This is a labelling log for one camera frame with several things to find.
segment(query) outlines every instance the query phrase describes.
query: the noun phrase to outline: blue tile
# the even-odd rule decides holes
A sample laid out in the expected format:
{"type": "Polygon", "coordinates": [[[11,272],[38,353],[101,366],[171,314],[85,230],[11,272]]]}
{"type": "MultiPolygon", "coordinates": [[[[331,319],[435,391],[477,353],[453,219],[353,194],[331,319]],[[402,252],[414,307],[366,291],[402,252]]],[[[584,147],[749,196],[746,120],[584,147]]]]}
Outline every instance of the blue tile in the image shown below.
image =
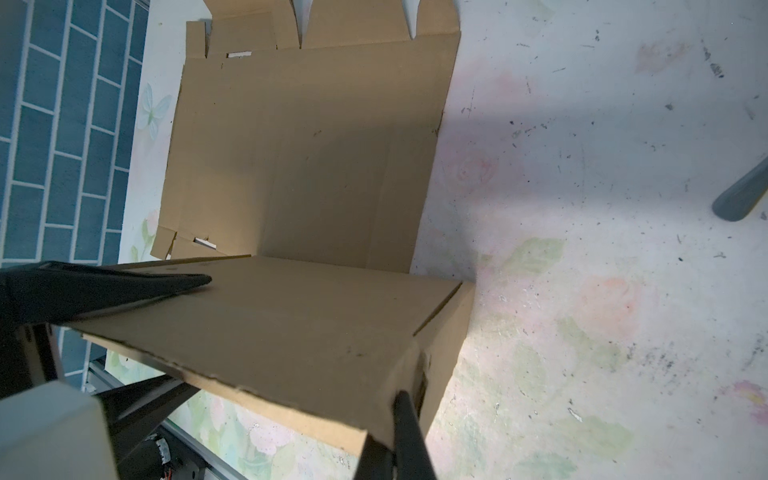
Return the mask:
{"type": "Polygon", "coordinates": [[[128,22],[112,12],[104,13],[104,32],[101,38],[98,74],[118,84],[123,80],[127,36],[128,22]]]}
{"type": "Polygon", "coordinates": [[[91,344],[91,355],[89,360],[93,362],[96,359],[100,359],[103,356],[107,355],[107,349],[105,349],[101,345],[96,345],[95,343],[91,344]]]}
{"type": "Polygon", "coordinates": [[[29,41],[60,55],[66,16],[67,2],[64,0],[35,0],[29,41]]]}
{"type": "Polygon", "coordinates": [[[5,258],[35,258],[43,190],[14,185],[8,206],[5,258]]]}
{"type": "Polygon", "coordinates": [[[24,101],[53,110],[57,83],[58,60],[30,48],[24,80],[24,101]]]}
{"type": "Polygon", "coordinates": [[[64,342],[61,345],[61,366],[64,367],[64,373],[82,370],[84,363],[85,340],[80,337],[80,333],[76,330],[67,329],[64,332],[64,342]]]}
{"type": "Polygon", "coordinates": [[[123,211],[125,210],[125,192],[128,190],[128,174],[115,170],[112,175],[112,197],[109,200],[107,228],[122,230],[123,211]]]}
{"type": "Polygon", "coordinates": [[[71,386],[73,389],[79,390],[83,386],[83,374],[78,373],[77,375],[66,376],[64,377],[64,381],[67,384],[69,384],[69,386],[71,386]]]}
{"type": "Polygon", "coordinates": [[[120,234],[107,232],[104,235],[104,253],[101,255],[102,265],[117,265],[120,256],[120,234]]]}
{"type": "Polygon", "coordinates": [[[126,18],[130,18],[132,1],[133,0],[107,0],[107,5],[111,6],[121,14],[125,15],[126,18]]]}
{"type": "Polygon", "coordinates": [[[56,136],[58,151],[78,156],[83,154],[95,59],[96,41],[79,31],[70,30],[64,86],[61,90],[61,116],[56,136]]]}
{"type": "Polygon", "coordinates": [[[131,148],[134,143],[140,81],[141,66],[133,61],[129,61],[128,72],[125,75],[123,112],[120,119],[120,134],[118,135],[118,154],[114,159],[114,164],[118,167],[129,168],[131,165],[131,148]]]}
{"type": "Polygon", "coordinates": [[[18,126],[18,147],[13,170],[14,180],[30,184],[45,184],[48,169],[48,148],[51,143],[53,115],[22,107],[18,126]]]}
{"type": "Polygon", "coordinates": [[[74,209],[78,201],[80,185],[80,166],[81,162],[74,158],[54,156],[46,222],[74,225],[74,209]]]}
{"type": "Polygon", "coordinates": [[[96,80],[93,124],[114,131],[115,121],[118,119],[119,102],[119,88],[108,84],[106,81],[96,80]]]}
{"type": "Polygon", "coordinates": [[[144,39],[147,37],[147,19],[149,12],[136,4],[134,10],[134,28],[131,33],[131,57],[144,59],[144,39]]]}
{"type": "Polygon", "coordinates": [[[82,197],[78,241],[74,247],[76,260],[98,260],[101,244],[101,225],[104,222],[104,200],[82,197]]]}
{"type": "Polygon", "coordinates": [[[72,245],[72,230],[69,228],[46,227],[43,235],[43,253],[40,261],[69,261],[69,247],[72,245]]]}
{"type": "Polygon", "coordinates": [[[114,136],[103,131],[91,130],[88,146],[88,162],[85,165],[83,191],[88,194],[106,195],[109,170],[112,165],[114,136]]]}
{"type": "Polygon", "coordinates": [[[11,137],[16,82],[22,61],[27,4],[22,0],[0,2],[0,135],[11,137]]]}
{"type": "Polygon", "coordinates": [[[0,198],[5,198],[5,175],[8,173],[8,152],[11,144],[0,141],[0,198]]]}
{"type": "Polygon", "coordinates": [[[101,0],[74,0],[72,23],[98,35],[98,20],[101,16],[101,0]]]}

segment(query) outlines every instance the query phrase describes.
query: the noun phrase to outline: blue tiled wall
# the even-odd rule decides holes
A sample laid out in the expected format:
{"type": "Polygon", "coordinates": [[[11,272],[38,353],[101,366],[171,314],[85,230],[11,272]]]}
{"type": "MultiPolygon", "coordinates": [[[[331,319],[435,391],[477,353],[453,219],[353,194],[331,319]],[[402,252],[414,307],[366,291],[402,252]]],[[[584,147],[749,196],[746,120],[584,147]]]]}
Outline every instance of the blue tiled wall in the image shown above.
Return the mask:
{"type": "MultiPolygon", "coordinates": [[[[0,1],[0,265],[118,261],[148,12],[0,1]]],[[[66,378],[104,349],[59,330],[66,378]]]]}

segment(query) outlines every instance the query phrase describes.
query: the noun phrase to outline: gray object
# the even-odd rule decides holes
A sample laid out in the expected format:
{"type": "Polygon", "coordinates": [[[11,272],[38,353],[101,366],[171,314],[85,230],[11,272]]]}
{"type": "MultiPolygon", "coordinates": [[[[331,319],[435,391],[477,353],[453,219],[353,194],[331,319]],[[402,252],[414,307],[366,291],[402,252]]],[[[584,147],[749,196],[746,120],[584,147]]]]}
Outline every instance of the gray object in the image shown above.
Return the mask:
{"type": "Polygon", "coordinates": [[[712,211],[729,222],[743,219],[768,190],[768,157],[725,190],[712,204],[712,211]]]}
{"type": "Polygon", "coordinates": [[[0,478],[118,480],[100,402],[54,381],[0,401],[0,478]]]}

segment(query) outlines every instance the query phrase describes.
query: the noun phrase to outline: butterfly pattern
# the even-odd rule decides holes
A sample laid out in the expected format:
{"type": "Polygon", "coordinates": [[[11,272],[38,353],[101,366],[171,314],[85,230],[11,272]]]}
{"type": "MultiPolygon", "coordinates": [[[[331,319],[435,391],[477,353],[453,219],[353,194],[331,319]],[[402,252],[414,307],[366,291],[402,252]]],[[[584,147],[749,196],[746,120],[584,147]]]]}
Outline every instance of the butterfly pattern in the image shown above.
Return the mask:
{"type": "Polygon", "coordinates": [[[141,96],[141,104],[136,114],[136,128],[139,130],[149,128],[149,136],[152,140],[156,140],[160,122],[165,118],[165,114],[168,113],[170,100],[171,96],[166,95],[153,106],[152,85],[147,84],[144,94],[141,96]]]}

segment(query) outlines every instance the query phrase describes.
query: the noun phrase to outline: cardboard edge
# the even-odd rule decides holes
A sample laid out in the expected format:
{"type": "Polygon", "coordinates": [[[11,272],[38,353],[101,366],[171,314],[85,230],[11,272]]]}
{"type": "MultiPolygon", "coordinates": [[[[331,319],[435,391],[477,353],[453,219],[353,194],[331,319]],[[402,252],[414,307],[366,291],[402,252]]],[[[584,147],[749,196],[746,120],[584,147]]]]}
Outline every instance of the cardboard edge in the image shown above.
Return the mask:
{"type": "Polygon", "coordinates": [[[152,249],[150,255],[165,260],[170,255],[170,250],[174,246],[176,240],[176,230],[170,228],[157,226],[157,233],[155,234],[154,243],[152,243],[152,249]]]}
{"type": "Polygon", "coordinates": [[[458,12],[453,0],[421,0],[416,16],[417,37],[458,32],[458,12]]]}
{"type": "Polygon", "coordinates": [[[187,58],[206,58],[205,22],[187,22],[187,58]]]}
{"type": "MultiPolygon", "coordinates": [[[[179,83],[179,95],[176,99],[176,106],[174,107],[174,118],[179,118],[179,109],[182,105],[182,98],[186,98],[184,95],[184,75],[187,74],[187,66],[184,65],[181,69],[181,82],[179,83]]],[[[176,158],[174,145],[178,143],[176,139],[176,131],[179,122],[174,122],[171,128],[170,144],[168,145],[168,156],[165,162],[165,172],[163,178],[163,191],[160,199],[160,218],[157,222],[157,230],[160,228],[169,230],[173,236],[168,239],[164,238],[163,241],[158,242],[158,237],[155,237],[155,241],[152,244],[150,255],[161,260],[170,255],[170,249],[173,246],[176,238],[176,233],[179,230],[179,223],[181,214],[184,209],[184,203],[187,200],[187,178],[185,173],[186,167],[180,167],[178,165],[180,159],[176,158]]]]}
{"type": "MultiPolygon", "coordinates": [[[[230,255],[228,257],[215,258],[213,260],[232,260],[235,258],[247,258],[251,255],[230,255]]],[[[117,265],[104,265],[102,268],[108,270],[137,270],[140,268],[153,268],[156,266],[168,266],[168,265],[183,265],[185,263],[200,263],[210,262],[210,257],[191,257],[191,258],[177,258],[173,260],[152,260],[149,262],[135,262],[135,263],[119,263],[117,265]]]]}
{"type": "Polygon", "coordinates": [[[416,334],[416,341],[426,353],[427,386],[419,411],[419,425],[426,436],[453,376],[469,328],[475,301],[475,284],[464,282],[434,317],[416,334]]]}
{"type": "Polygon", "coordinates": [[[199,373],[191,372],[184,367],[168,364],[150,353],[141,352],[126,344],[91,335],[90,333],[83,332],[82,335],[83,339],[103,346],[104,348],[112,350],[122,356],[126,356],[129,359],[136,360],[144,365],[160,370],[161,372],[165,372],[168,375],[182,379],[192,386],[196,386],[206,392],[223,397],[251,412],[265,416],[296,432],[313,437],[318,441],[325,442],[357,457],[360,457],[360,454],[362,453],[362,446],[368,435],[364,430],[269,402],[251,392],[238,389],[234,386],[229,386],[199,373]]]}

